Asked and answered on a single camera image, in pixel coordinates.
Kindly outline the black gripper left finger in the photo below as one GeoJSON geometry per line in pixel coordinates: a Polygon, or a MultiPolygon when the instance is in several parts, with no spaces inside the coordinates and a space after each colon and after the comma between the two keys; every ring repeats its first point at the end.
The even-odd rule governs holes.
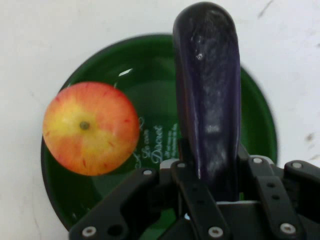
{"type": "Polygon", "coordinates": [[[162,239],[228,240],[231,230],[206,185],[194,172],[186,139],[179,160],[169,168],[138,168],[70,230],[71,240],[137,240],[162,211],[174,209],[176,221],[162,239]]]}

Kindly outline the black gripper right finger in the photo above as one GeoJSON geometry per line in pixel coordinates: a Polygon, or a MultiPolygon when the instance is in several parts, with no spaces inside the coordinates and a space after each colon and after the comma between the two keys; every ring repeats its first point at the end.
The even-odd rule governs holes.
{"type": "Polygon", "coordinates": [[[302,160],[284,168],[243,145],[237,153],[240,191],[261,205],[266,234],[272,240],[320,238],[320,169],[302,160]]]}

